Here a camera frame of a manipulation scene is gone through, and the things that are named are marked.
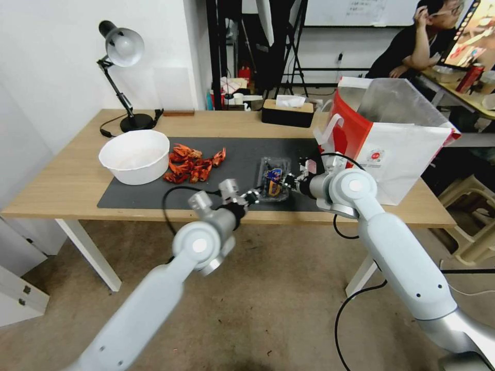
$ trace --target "white table leg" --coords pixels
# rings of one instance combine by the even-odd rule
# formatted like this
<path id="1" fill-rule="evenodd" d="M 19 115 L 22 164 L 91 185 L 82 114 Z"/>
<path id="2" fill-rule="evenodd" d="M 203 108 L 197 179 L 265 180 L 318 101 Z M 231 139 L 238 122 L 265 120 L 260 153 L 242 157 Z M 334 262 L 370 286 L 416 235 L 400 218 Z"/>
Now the white table leg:
<path id="1" fill-rule="evenodd" d="M 55 219 L 55 221 L 62 227 L 64 232 L 67 233 L 67 236 L 69 236 L 74 245 L 76 245 L 108 287 L 110 287 L 112 291 L 118 291 L 122 281 L 103 257 L 100 250 L 98 250 L 81 223 L 78 220 L 66 219 Z"/>
<path id="2" fill-rule="evenodd" d="M 368 254 L 368 256 L 366 256 L 366 259 L 352 278 L 351 282 L 349 282 L 349 284 L 345 288 L 347 297 L 361 290 L 366 282 L 368 282 L 368 280 L 371 278 L 373 273 L 375 273 L 375 270 L 377 268 L 378 267 L 376 266 L 374 260 L 371 258 L 371 255 Z"/>
<path id="3" fill-rule="evenodd" d="M 442 100 L 443 96 L 445 95 L 445 92 L 443 90 L 438 90 L 435 96 L 433 97 L 432 100 L 432 105 L 433 107 L 437 107 L 440 104 L 440 101 Z"/>

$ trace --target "red and white bag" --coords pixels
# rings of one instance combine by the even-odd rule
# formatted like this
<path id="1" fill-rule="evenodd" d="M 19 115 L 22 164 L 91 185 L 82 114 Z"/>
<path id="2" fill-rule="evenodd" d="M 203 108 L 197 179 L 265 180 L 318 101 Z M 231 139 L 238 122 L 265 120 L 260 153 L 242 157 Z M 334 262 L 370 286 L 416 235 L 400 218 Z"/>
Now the red and white bag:
<path id="1" fill-rule="evenodd" d="M 351 157 L 375 178 L 383 205 L 398 205 L 438 151 L 460 137 L 409 81 L 353 77 L 341 79 L 328 124 L 314 134 L 325 152 Z"/>

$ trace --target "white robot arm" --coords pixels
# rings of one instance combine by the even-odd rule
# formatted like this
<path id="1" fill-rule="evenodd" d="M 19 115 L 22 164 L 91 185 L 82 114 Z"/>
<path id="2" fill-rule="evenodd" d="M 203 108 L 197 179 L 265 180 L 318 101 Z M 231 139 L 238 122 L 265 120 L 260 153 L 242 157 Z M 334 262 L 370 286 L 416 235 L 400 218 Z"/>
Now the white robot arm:
<path id="1" fill-rule="evenodd" d="M 289 174 L 284 184 L 316 198 L 322 210 L 358 219 L 362 242 L 428 337 L 452 353 L 475 352 L 495 369 L 495 330 L 460 310 L 413 233 L 376 200 L 373 177 L 358 168 L 345 169 L 347 161 L 338 155 L 327 161 L 324 174 L 312 175 L 305 167 L 301 177 Z"/>
<path id="2" fill-rule="evenodd" d="M 189 205 L 200 217 L 181 228 L 174 238 L 174 259 L 154 268 L 136 287 L 81 356 L 64 371 L 122 371 L 128 369 L 182 297 L 183 284 L 194 271 L 213 272 L 235 245 L 233 231 L 250 205 L 255 190 L 239 196 L 234 180 L 219 186 L 224 204 L 212 210 L 205 192 Z"/>

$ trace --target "desk lamp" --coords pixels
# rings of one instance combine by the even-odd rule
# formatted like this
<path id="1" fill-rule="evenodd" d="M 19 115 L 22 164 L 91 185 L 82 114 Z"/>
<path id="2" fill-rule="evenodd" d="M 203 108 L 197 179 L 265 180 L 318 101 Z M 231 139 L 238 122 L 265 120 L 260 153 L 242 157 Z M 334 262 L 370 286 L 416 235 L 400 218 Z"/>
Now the desk lamp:
<path id="1" fill-rule="evenodd" d="M 117 98 L 127 111 L 127 117 L 120 123 L 123 132 L 131 130 L 152 129 L 155 122 L 151 116 L 143 113 L 133 113 L 133 106 L 120 92 L 108 73 L 113 65 L 119 67 L 130 67 L 136 64 L 144 53 L 144 41 L 135 31 L 128 28 L 117 28 L 110 21 L 102 21 L 99 30 L 105 38 L 105 50 L 107 55 L 97 63 L 107 77 L 110 85 L 115 90 Z"/>

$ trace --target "lamp shade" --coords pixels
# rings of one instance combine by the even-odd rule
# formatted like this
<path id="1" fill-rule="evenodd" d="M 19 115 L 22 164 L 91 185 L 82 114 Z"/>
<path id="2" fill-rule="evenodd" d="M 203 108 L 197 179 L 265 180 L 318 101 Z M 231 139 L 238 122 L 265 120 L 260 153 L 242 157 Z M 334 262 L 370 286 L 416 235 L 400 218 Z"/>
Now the lamp shade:
<path id="1" fill-rule="evenodd" d="M 143 38 L 128 28 L 117 28 L 110 21 L 102 21 L 100 33 L 105 38 L 105 49 L 110 61 L 120 67 L 136 64 L 144 54 Z"/>

